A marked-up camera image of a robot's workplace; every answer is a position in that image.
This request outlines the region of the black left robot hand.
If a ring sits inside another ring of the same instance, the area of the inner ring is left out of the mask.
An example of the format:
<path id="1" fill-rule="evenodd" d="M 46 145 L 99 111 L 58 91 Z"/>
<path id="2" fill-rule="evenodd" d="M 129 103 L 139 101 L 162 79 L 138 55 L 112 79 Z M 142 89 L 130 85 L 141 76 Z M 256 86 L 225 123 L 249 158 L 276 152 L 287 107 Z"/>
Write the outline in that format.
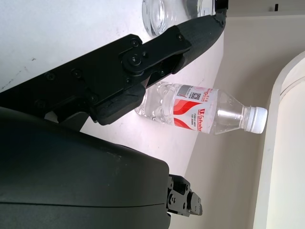
<path id="1" fill-rule="evenodd" d="M 195 14 L 200 11 L 203 0 L 186 0 L 185 8 L 189 14 Z"/>

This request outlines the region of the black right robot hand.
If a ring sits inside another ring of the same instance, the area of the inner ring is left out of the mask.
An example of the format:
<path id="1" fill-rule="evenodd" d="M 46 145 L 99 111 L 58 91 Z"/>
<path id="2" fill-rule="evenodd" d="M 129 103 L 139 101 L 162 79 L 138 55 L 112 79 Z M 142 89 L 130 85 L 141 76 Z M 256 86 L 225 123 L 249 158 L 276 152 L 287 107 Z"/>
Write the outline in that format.
<path id="1" fill-rule="evenodd" d="M 211 48 L 228 1 L 214 5 L 149 42 L 129 34 L 0 94 L 1 228 L 167 229 L 171 214 L 202 214 L 166 162 L 81 128 L 115 122 Z"/>

